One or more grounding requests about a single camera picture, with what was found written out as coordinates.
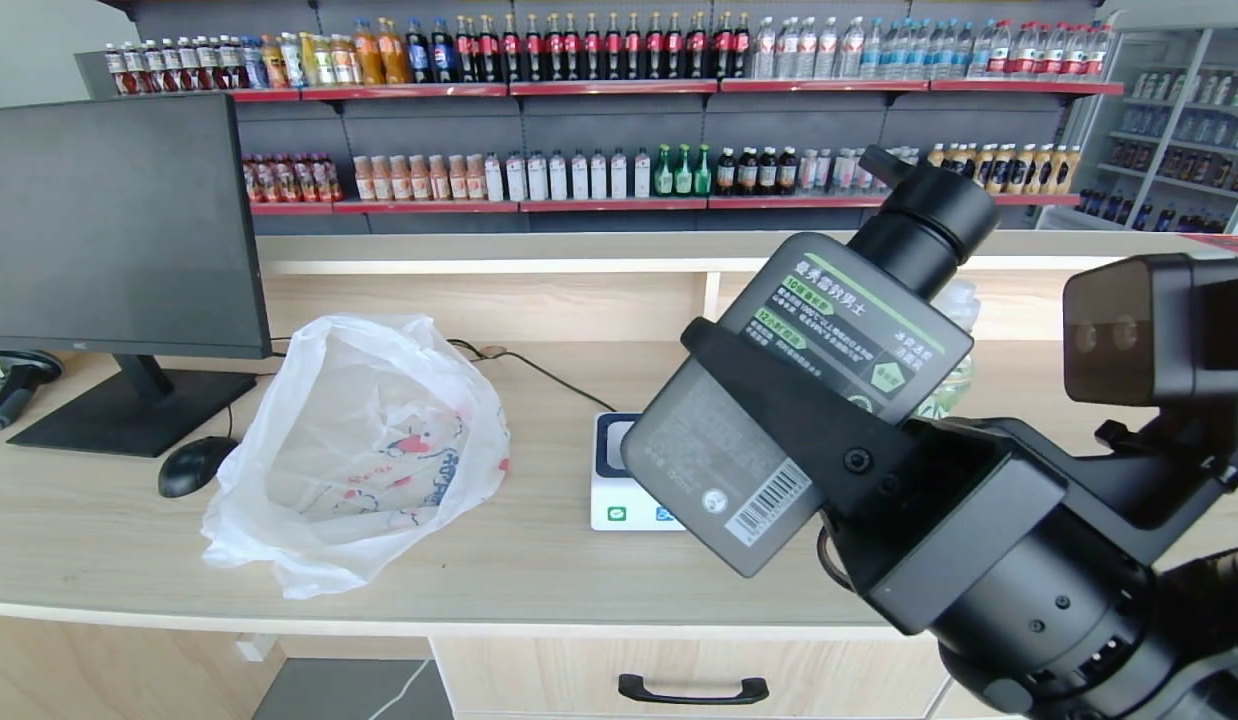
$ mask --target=drawer handle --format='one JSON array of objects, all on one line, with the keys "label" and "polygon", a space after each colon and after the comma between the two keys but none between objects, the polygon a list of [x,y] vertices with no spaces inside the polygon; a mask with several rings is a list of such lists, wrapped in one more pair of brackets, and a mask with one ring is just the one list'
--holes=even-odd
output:
[{"label": "drawer handle", "polygon": [[665,705],[751,705],[770,696],[765,678],[744,678],[737,696],[671,696],[647,692],[646,679],[633,673],[619,675],[619,694],[634,701],[661,701]]}]

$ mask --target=monitor base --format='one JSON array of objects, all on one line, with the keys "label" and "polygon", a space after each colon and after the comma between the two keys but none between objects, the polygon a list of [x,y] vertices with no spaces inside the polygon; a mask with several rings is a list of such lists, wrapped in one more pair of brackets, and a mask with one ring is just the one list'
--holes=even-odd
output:
[{"label": "monitor base", "polygon": [[[254,374],[158,370],[170,392],[144,397],[123,371],[10,438],[11,445],[157,456],[254,387]],[[227,432],[227,424],[217,432]]]}]

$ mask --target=wall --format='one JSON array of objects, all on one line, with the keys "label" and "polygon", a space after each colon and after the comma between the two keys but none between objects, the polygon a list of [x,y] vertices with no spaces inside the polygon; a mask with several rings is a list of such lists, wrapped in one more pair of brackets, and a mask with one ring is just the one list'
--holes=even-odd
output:
[{"label": "wall", "polygon": [[125,14],[93,0],[0,0],[0,108],[85,100],[72,54],[137,38]]}]

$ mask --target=white plastic bag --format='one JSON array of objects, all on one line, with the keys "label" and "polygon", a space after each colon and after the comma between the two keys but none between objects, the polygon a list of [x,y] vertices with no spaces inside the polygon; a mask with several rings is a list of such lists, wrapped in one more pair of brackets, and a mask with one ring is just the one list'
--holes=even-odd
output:
[{"label": "white plastic bag", "polygon": [[508,442],[495,388],[432,318],[318,318],[218,470],[203,559],[270,560],[286,598],[358,588],[494,495]]}]

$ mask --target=barcode sticker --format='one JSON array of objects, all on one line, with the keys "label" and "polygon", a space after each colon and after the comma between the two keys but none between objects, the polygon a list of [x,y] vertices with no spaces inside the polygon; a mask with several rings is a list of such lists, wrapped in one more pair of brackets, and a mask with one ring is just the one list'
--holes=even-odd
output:
[{"label": "barcode sticker", "polygon": [[732,518],[727,520],[725,529],[739,538],[739,542],[751,547],[756,543],[756,538],[765,534],[770,525],[782,516],[784,510],[789,510],[789,506],[810,486],[810,478],[806,478],[806,473],[801,471],[796,461],[792,461],[791,456],[785,459]]}]

